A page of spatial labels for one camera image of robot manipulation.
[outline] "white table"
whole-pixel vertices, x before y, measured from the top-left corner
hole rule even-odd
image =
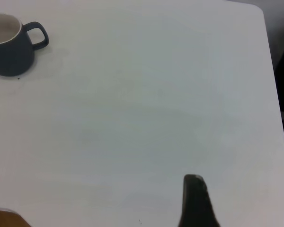
[[[0,77],[0,207],[33,227],[176,227],[183,177],[200,174],[222,227],[284,227],[284,136],[259,8],[0,0],[0,12],[50,37],[29,72]]]

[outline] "table surface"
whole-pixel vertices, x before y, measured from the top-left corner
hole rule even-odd
[[[200,174],[222,227],[284,227],[284,136],[259,8],[0,0],[0,12],[50,37],[30,71],[0,77],[0,207],[33,227],[175,227],[183,177]]]

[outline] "mug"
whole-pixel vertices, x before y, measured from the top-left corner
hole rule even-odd
[[[27,31],[39,28],[45,39],[32,44]],[[0,75],[17,76],[33,64],[35,50],[48,45],[48,35],[38,22],[23,25],[16,17],[0,13]]]

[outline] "mug handle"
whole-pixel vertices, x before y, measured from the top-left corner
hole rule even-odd
[[[39,49],[44,48],[48,45],[49,39],[48,39],[48,35],[47,35],[46,30],[44,29],[44,27],[39,22],[30,22],[30,23],[24,25],[24,29],[25,29],[26,32],[28,32],[29,30],[32,30],[34,28],[39,28],[42,31],[42,33],[45,37],[45,39],[42,42],[39,42],[37,44],[33,44],[33,49],[39,50]]]

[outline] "mug rim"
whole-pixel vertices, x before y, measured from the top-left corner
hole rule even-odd
[[[21,32],[22,23],[21,23],[21,21],[20,21],[17,17],[15,17],[15,16],[13,16],[13,15],[6,14],[6,13],[0,13],[0,15],[13,17],[13,18],[16,19],[16,20],[18,21],[18,23],[19,23],[19,30],[18,30],[18,32],[17,32],[12,38],[10,38],[9,40],[6,40],[6,41],[0,43],[0,44],[4,44],[4,43],[7,43],[7,42],[9,42],[9,41],[11,41],[11,40],[13,40],[14,38],[17,37],[17,35]]]

